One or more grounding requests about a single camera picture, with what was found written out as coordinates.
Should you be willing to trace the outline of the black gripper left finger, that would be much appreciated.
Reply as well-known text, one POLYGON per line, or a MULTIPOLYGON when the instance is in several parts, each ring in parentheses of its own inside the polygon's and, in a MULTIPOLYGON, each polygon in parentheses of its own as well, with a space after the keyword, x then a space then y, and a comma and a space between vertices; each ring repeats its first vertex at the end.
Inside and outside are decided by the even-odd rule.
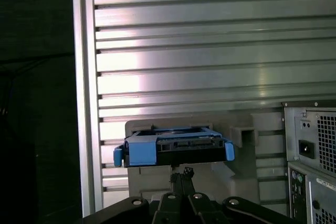
POLYGON ((171 191, 159 200, 129 197, 83 218, 83 223, 180 223, 183 199, 182 174, 170 178, 171 191))

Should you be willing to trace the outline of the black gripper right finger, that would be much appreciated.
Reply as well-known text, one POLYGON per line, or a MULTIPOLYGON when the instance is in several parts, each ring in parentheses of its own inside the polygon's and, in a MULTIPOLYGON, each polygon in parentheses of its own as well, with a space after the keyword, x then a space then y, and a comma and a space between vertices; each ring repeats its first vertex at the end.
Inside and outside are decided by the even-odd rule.
POLYGON ((241 197, 228 197, 221 204, 195 191, 191 167, 183 170, 183 193, 197 223, 297 223, 296 220, 241 197))

